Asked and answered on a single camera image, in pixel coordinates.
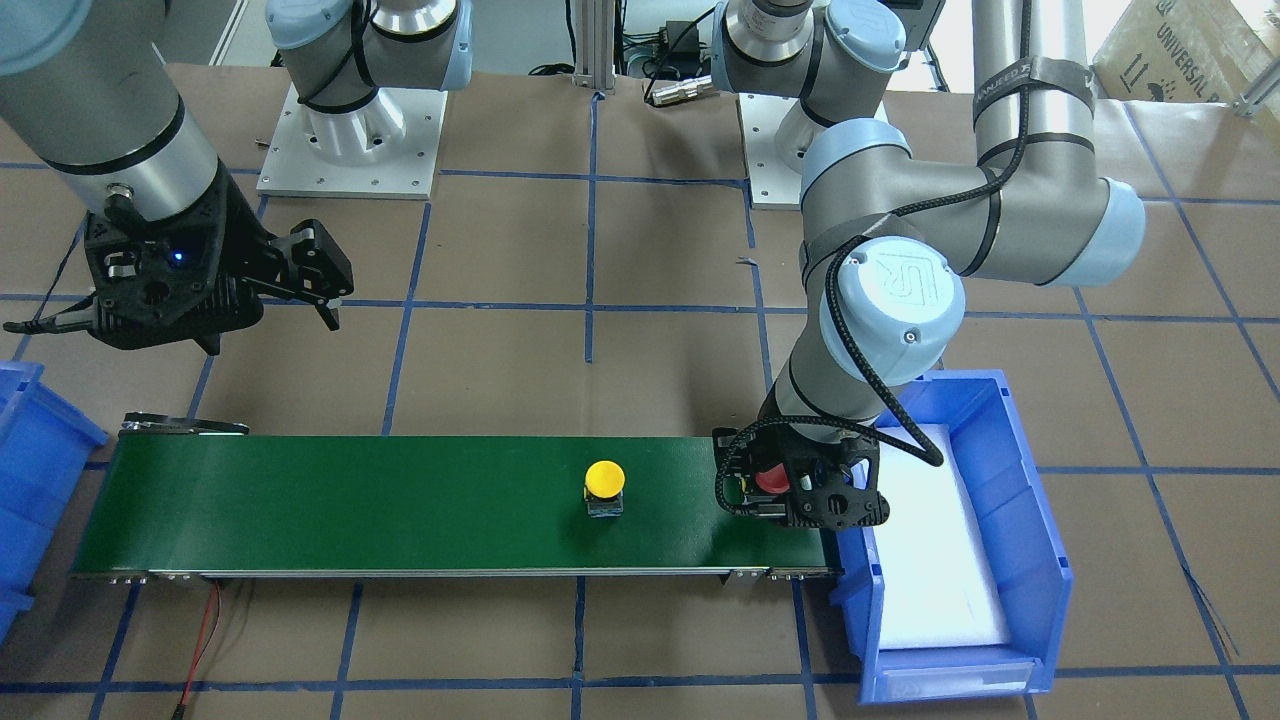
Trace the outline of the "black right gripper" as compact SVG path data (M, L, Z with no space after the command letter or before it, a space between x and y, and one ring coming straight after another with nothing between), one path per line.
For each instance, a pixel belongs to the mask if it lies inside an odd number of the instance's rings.
M93 278L91 300L40 319L4 322L13 334L88 333L120 350L192 340L206 354L220 337L257 324L264 305L233 261L268 238L239 187L215 179L184 211L143 219L131 195L115 187L90 218L84 254ZM340 329L343 287L303 281L262 282L275 299L312 306L329 331Z

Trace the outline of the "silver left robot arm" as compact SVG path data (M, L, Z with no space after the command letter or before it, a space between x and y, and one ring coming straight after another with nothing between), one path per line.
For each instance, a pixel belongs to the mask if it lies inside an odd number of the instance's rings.
M806 324L758 419L716 433L716 501L785 527L874 527L881 448L945 454L899 401L943 355L966 277L1107 284L1146 232L1137 192L1094 159L1078 1L975 1L975 160L927 161L877 119L906 32L878 1L727 1L717 88L797 100L817 127L799 208Z

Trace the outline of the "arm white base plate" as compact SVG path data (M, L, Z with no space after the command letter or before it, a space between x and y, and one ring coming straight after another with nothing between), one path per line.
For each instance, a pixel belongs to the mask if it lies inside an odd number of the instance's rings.
M356 111L326 114L289 88L257 190L273 197L428 201L448 92L380 88Z
M780 129L797 100L740 94L737 101L751 205L760 210L796 211L803 159L785 149Z

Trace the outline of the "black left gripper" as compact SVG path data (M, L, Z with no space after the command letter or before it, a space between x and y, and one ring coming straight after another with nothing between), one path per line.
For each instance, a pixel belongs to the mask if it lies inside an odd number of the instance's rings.
M782 527L844 530L884 524L891 507L878 489L878 439L855 430L836 445L822 443L800 433L799 424L758 420L742 429L713 430L719 507ZM742 500L744 473L769 471L781 462L791 480L787 495Z

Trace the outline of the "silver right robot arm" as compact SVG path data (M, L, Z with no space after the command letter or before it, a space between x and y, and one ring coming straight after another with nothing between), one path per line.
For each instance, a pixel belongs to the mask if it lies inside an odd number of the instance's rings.
M165 1L5 1L3 120L81 197L93 290L13 334L84 332L120 350L191 340L206 354L252 327L264 296L337 331L355 273L307 219L268 231L166 73ZM425 197L425 124L472 74L468 1L270 1L294 96L271 138L268 193Z

